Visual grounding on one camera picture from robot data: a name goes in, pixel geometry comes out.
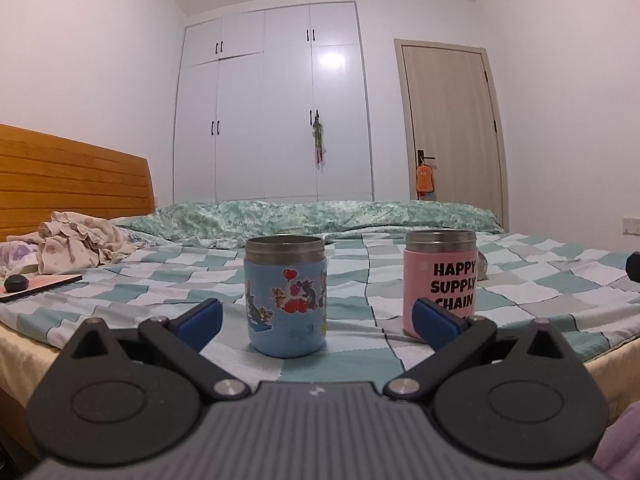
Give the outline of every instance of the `wooden headboard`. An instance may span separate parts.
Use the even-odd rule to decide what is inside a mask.
[[[155,209],[146,158],[0,124],[0,242],[52,211],[100,218]]]

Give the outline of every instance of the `ribbed gray surface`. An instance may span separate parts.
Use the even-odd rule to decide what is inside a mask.
[[[382,399],[370,384],[264,383],[249,399],[213,406],[187,442],[159,458],[104,471],[47,461],[28,478],[602,480],[604,476],[587,463],[531,472],[478,462],[442,440],[420,407]]]

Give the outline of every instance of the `mattress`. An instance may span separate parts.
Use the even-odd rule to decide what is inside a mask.
[[[600,384],[612,417],[640,398],[640,285],[626,277],[626,254],[521,234],[480,233],[478,247],[489,268],[488,279],[478,282],[477,311],[499,326],[550,318]],[[394,233],[357,234],[327,245],[327,343],[315,354],[281,360],[249,345],[244,250],[145,248],[120,264],[86,270],[81,282],[1,305],[0,321],[22,336],[1,332],[9,365],[0,370],[0,385],[26,402],[55,356],[31,340],[61,348],[89,316],[126,328],[149,316],[177,317],[217,297],[225,304],[223,329],[202,353],[252,386],[261,380],[372,381],[381,388],[433,353],[402,332],[403,251],[404,235]]]

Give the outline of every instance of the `green and white checkered fabric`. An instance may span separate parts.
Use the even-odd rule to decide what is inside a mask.
[[[549,317],[583,360],[640,333],[640,284],[623,270],[628,254],[520,234],[479,234],[478,247],[489,268],[488,279],[478,282],[476,309],[498,325]],[[89,316],[128,328],[216,297],[225,305],[223,329],[202,353],[248,383],[367,380],[380,387],[432,353],[402,334],[403,251],[403,234],[354,235],[327,245],[326,346],[303,358],[266,357],[250,346],[244,250],[177,244],[138,250],[120,264],[86,270],[80,282],[0,304],[0,320],[62,348]]]

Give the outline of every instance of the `wall outlet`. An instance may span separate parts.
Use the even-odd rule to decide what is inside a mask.
[[[640,218],[624,217],[622,219],[622,232],[625,235],[640,236]]]

